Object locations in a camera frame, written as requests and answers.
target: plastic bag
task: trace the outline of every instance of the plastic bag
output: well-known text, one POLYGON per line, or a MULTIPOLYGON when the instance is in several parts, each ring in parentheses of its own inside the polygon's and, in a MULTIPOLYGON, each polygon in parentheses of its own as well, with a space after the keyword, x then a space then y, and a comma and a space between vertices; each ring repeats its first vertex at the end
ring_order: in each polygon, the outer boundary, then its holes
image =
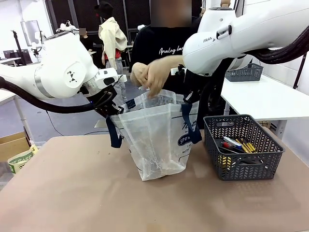
POLYGON ((185 170, 192 140, 201 140, 196 128, 198 104, 186 104, 183 95, 162 90, 153 99, 144 93, 128 101, 123 114, 111 117, 143 181, 185 170))

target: table top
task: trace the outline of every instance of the table top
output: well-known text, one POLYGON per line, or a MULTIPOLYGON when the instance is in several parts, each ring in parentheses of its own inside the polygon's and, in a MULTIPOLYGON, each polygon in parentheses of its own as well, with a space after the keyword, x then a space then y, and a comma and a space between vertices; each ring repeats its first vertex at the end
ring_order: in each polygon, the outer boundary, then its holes
POLYGON ((286 148, 273 180, 224 182, 203 143, 180 174, 142 182, 109 135, 57 137, 0 192, 6 232, 298 232, 309 168, 286 148))
POLYGON ((18 59, 21 59, 21 58, 18 57, 18 58, 3 59, 3 60, 0 60, 0 64, 4 64, 4 63, 7 63, 7 62, 12 62, 12 61, 18 60, 18 59))
POLYGON ((12 101, 14 99, 14 96, 16 96, 16 94, 0 89, 0 105, 12 101))
POLYGON ((255 82, 225 79, 221 96, 238 114, 248 114, 256 120, 309 117, 308 95, 264 75, 255 82))

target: robot logo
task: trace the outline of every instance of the robot logo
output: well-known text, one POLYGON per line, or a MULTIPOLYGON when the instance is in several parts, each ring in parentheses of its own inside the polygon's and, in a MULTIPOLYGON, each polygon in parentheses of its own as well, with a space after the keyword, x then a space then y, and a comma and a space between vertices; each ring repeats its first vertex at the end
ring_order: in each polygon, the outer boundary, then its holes
POLYGON ((70 83, 71 83, 72 81, 77 82, 77 81, 73 78, 73 76, 74 76, 75 73, 69 71, 67 74, 69 74, 69 75, 71 76, 71 78, 72 78, 72 80, 70 80, 70 83))

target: white table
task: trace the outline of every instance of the white table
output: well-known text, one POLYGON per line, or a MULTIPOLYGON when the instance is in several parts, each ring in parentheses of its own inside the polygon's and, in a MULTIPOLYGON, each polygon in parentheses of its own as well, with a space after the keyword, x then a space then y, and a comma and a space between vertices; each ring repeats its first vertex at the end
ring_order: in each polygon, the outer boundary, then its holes
POLYGON ((259 82, 229 82, 225 79, 221 96, 225 115, 232 107, 238 114, 255 120, 278 120, 276 135, 282 139, 288 119, 309 118, 309 96, 267 76, 259 82))
POLYGON ((12 100, 14 100, 15 106, 16 106, 18 114, 20 116, 20 120, 22 121, 22 123, 23 123, 23 125, 26 129, 26 132, 28 133, 28 136, 30 137, 31 140, 34 141, 34 137, 33 137, 33 134, 30 130, 30 127, 28 125, 27 119, 26 119, 25 115, 23 114, 23 112, 20 108, 20 105, 19 105, 19 102, 18 102, 18 96, 16 94, 12 93, 12 92, 0 89, 0 105, 4 105, 5 103, 10 102, 12 100))
POLYGON ((16 60, 19 60, 21 59, 20 57, 19 58, 10 58, 10 59, 3 59, 3 60, 0 60, 0 64, 13 64, 15 67, 16 67, 16 60))

